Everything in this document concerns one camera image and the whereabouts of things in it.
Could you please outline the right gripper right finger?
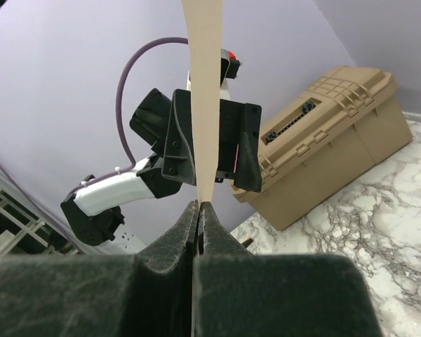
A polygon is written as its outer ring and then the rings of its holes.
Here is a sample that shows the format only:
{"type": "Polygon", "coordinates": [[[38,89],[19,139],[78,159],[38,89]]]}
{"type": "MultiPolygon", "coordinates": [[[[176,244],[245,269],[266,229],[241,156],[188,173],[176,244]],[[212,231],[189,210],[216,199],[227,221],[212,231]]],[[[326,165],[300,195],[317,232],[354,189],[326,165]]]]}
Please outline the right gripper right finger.
{"type": "Polygon", "coordinates": [[[201,205],[196,336],[381,336],[366,282],[347,257],[254,255],[201,205]]]}

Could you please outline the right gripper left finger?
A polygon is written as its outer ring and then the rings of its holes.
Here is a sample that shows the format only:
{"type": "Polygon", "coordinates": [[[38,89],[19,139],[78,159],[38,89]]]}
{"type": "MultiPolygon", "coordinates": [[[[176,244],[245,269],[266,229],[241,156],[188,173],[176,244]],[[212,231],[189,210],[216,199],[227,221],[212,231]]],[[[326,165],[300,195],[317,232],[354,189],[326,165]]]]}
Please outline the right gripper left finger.
{"type": "Polygon", "coordinates": [[[0,258],[0,336],[190,336],[198,217],[135,255],[0,258]]]}

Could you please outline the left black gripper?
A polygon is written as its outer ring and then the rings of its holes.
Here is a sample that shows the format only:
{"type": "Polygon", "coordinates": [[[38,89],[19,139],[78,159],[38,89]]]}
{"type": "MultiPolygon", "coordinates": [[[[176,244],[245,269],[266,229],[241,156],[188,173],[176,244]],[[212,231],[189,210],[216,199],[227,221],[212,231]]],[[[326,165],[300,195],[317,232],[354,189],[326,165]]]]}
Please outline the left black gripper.
{"type": "MultiPolygon", "coordinates": [[[[258,162],[261,113],[259,105],[224,99],[220,101],[216,182],[230,179],[242,190],[261,191],[262,177],[258,162]]],[[[161,173],[166,179],[196,185],[191,93],[184,89],[173,92],[161,173]]]]}

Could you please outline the tan paper letter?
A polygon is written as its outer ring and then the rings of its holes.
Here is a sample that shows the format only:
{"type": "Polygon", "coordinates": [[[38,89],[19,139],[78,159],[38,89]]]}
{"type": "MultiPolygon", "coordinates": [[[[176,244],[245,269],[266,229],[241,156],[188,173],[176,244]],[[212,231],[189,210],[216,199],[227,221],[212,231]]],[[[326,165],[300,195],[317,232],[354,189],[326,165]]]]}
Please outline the tan paper letter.
{"type": "Polygon", "coordinates": [[[192,137],[199,202],[211,201],[218,167],[222,2],[183,1],[187,27],[192,137]]]}

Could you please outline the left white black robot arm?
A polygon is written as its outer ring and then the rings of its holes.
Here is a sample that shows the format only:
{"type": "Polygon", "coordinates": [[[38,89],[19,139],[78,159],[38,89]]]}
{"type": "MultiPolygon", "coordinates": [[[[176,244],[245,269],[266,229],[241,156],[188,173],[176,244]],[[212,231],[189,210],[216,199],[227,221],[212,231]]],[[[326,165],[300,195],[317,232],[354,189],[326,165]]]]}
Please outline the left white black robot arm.
{"type": "MultiPolygon", "coordinates": [[[[220,100],[217,183],[228,179],[237,188],[260,192],[261,114],[259,105],[220,100]]],[[[153,88],[133,113],[130,128],[150,145],[152,155],[104,179],[85,177],[60,205],[75,236],[89,246],[114,240],[124,223],[121,205],[164,198],[184,184],[196,184],[189,91],[177,89],[168,98],[153,88]]]]}

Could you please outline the tan plastic tool case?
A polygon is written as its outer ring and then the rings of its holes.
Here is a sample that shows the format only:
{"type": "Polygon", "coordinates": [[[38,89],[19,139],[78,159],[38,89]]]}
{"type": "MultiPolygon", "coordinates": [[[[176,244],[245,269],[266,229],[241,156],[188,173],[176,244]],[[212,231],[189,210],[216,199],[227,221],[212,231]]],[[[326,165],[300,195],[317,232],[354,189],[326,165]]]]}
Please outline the tan plastic tool case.
{"type": "Polygon", "coordinates": [[[338,66],[319,77],[260,131],[260,192],[233,187],[284,230],[413,138],[394,75],[338,66]]]}

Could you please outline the aluminium frame rail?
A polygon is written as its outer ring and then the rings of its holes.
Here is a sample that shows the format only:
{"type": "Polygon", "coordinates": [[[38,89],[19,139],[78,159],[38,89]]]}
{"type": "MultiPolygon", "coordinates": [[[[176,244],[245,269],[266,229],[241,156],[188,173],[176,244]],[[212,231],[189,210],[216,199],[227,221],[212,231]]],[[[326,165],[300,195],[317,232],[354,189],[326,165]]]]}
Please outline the aluminium frame rail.
{"type": "Polygon", "coordinates": [[[0,256],[79,254],[32,208],[0,170],[0,256]]]}

